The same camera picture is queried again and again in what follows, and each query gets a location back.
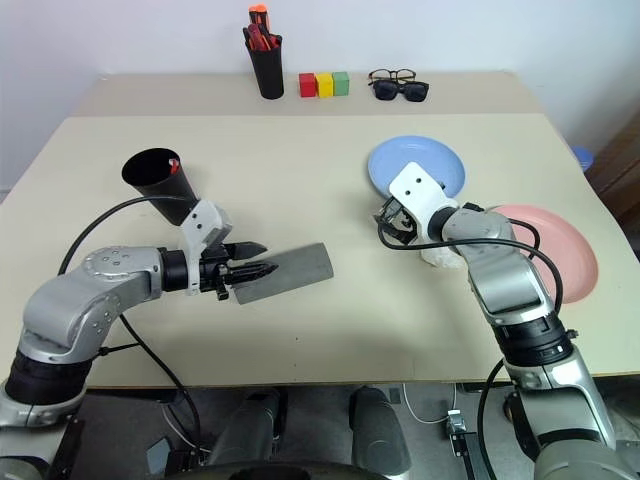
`gray foam block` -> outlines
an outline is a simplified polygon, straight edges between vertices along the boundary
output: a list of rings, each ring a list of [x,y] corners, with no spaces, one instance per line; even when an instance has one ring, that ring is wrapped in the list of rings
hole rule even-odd
[[[234,290],[241,305],[333,277],[324,243],[296,248],[260,261],[273,262],[278,268],[266,277],[237,285]]]

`gray floor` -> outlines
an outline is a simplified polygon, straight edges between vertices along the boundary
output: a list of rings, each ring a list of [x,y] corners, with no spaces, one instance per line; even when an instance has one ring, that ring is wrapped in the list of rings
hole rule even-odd
[[[350,463],[351,431],[348,424],[348,401],[358,386],[289,387],[289,416],[280,460],[332,461]],[[389,394],[398,385],[379,386]],[[490,392],[485,417],[487,448],[498,478],[511,480],[533,478],[533,464],[516,443],[511,424],[502,414],[507,388]],[[194,399],[202,416],[205,442],[212,443],[225,420],[251,389],[196,389]],[[433,418],[450,406],[450,385],[410,384],[408,395],[418,416]],[[458,392],[458,408],[475,431],[479,395]],[[412,479],[465,479],[462,461],[451,451],[444,426],[423,425],[413,420],[404,400],[394,406],[402,424],[411,460]],[[179,405],[179,413],[187,410]],[[80,416],[87,420],[83,444],[72,475],[73,480],[111,480],[157,478],[148,474],[145,451],[162,436],[180,445],[178,437],[165,424],[160,407],[154,402],[90,395]],[[637,443],[622,445],[625,456],[640,469]]]

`eyeglasses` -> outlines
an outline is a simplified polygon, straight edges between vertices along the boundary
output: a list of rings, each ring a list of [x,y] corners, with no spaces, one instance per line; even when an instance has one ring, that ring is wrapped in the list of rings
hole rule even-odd
[[[429,84],[416,82],[416,72],[407,68],[402,70],[374,70],[369,74],[369,85],[378,100],[393,100],[402,93],[410,102],[422,102],[427,98]]]

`green block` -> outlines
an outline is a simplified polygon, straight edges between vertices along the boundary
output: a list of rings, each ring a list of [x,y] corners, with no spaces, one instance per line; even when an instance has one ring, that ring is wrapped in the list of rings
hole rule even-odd
[[[333,96],[349,95],[349,75],[347,72],[333,72]]]

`black pen holder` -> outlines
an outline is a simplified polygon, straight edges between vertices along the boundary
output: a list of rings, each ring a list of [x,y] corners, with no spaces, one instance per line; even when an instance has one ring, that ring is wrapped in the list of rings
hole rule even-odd
[[[251,63],[253,63],[253,71],[256,74],[260,95],[269,100],[275,100],[284,94],[282,37],[280,35],[275,37],[277,38],[278,46],[267,51],[251,50],[249,44],[245,43],[251,57]]]
[[[177,162],[172,169],[171,162]],[[153,200],[151,203],[173,225],[180,225],[198,203],[182,168],[180,157],[167,148],[151,148],[137,153],[122,167],[122,179],[142,195],[171,195],[175,200]]]

